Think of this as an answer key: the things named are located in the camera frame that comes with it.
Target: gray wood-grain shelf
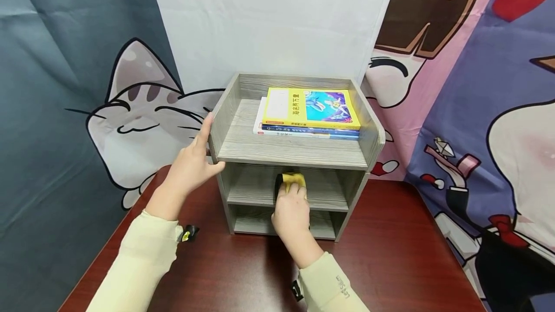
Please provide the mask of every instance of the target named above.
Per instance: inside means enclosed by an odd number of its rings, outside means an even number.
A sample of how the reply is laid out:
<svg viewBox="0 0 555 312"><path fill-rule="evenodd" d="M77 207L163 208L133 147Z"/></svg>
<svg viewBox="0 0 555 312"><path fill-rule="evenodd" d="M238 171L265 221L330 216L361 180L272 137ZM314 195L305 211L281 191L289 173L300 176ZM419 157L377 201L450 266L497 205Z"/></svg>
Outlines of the gray wood-grain shelf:
<svg viewBox="0 0 555 312"><path fill-rule="evenodd" d="M260 99L241 100L227 132L219 160L288 166L366 170L358 141L255 135L252 127Z"/></svg>
<svg viewBox="0 0 555 312"><path fill-rule="evenodd" d="M276 235L271 222L272 209L246 206L235 207L237 219L234 231L236 233ZM316 239L335 240L335 230L333 229L330 213L326 211L311 211L310 232Z"/></svg>
<svg viewBox="0 0 555 312"><path fill-rule="evenodd" d="M260 98L269 87L348 90L361 122L359 140L253 134ZM359 86L343 78L236 74L213 112L209 145L214 163L227 162L218 183L230 233L274 234L275 178L300 172L311 232L338 242L385 144L383 127Z"/></svg>
<svg viewBox="0 0 555 312"><path fill-rule="evenodd" d="M291 172L281 166L229 164L236 174L230 179L227 203L273 207L274 181L278 174ZM307 196L311 210L348 211L347 200L339 183L337 172L332 169L294 169L306 181Z"/></svg>

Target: cartoon hand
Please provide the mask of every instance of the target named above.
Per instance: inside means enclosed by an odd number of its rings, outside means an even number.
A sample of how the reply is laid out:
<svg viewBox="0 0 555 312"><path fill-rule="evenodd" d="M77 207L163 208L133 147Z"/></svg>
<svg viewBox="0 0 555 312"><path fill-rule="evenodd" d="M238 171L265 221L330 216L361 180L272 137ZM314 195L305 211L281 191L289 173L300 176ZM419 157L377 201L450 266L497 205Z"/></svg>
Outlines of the cartoon hand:
<svg viewBox="0 0 555 312"><path fill-rule="evenodd" d="M455 185L455 187L466 188L466 180L458 170L443 165L443 163L439 162L437 159L436 164L441 167L442 170L448 173L449 177L453 180L453 184Z"/></svg>

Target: cartoon bow tie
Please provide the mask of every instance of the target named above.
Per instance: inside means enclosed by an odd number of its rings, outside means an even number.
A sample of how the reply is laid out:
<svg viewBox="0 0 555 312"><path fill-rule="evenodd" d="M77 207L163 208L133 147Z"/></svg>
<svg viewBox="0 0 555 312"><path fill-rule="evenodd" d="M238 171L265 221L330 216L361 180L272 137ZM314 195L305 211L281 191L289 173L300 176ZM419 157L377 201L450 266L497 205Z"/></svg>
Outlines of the cartoon bow tie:
<svg viewBox="0 0 555 312"><path fill-rule="evenodd" d="M489 217L489 221L498 229L499 236L504 243L517 248L526 248L529 246L529 243L526 242L525 239L516 235L515 227L511 222L511 218L506 214L494 214Z"/></svg>

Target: book cover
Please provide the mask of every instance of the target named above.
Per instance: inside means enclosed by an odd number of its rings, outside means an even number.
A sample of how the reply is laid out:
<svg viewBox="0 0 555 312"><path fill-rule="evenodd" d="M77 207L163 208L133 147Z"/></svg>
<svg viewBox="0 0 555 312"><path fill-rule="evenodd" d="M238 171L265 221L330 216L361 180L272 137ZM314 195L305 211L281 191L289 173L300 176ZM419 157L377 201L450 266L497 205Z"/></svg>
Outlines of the book cover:
<svg viewBox="0 0 555 312"><path fill-rule="evenodd" d="M270 88L262 122L293 127L360 129L346 90Z"/></svg>
<svg viewBox="0 0 555 312"><path fill-rule="evenodd" d="M323 138L323 139L335 139L335 140L358 140L358 134L355 135L339 135L339 134L322 134L322 133L306 133L306 132L292 132L292 131L277 131L277 130L264 130L262 124L262 117L264 115L264 110L266 109L266 98L263 97L260 100L260 106L258 108L258 113L256 115L256 120L254 122L254 127L252 132L259 135L270 135L270 136L291 136L291 137L308 137L308 138Z"/></svg>
<svg viewBox="0 0 555 312"><path fill-rule="evenodd" d="M326 129L326 128L311 128L311 127L293 127L293 126L278 126L272 124L262 124L263 130L273 131L287 131L295 133L314 133L314 134L336 134L336 135L350 135L358 137L358 130L350 129Z"/></svg>

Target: cream sleeve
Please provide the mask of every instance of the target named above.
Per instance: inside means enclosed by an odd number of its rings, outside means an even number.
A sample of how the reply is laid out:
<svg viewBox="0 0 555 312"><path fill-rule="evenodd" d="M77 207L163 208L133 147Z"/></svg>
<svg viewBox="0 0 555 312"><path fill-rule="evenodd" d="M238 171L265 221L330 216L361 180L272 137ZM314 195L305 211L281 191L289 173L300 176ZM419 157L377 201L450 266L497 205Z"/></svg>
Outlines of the cream sleeve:
<svg viewBox="0 0 555 312"><path fill-rule="evenodd" d="M158 282L176 258L182 232L177 221L143 211L129 226L87 312L146 311Z"/></svg>
<svg viewBox="0 0 555 312"><path fill-rule="evenodd" d="M297 282L308 312L369 312L328 252L300 270Z"/></svg>

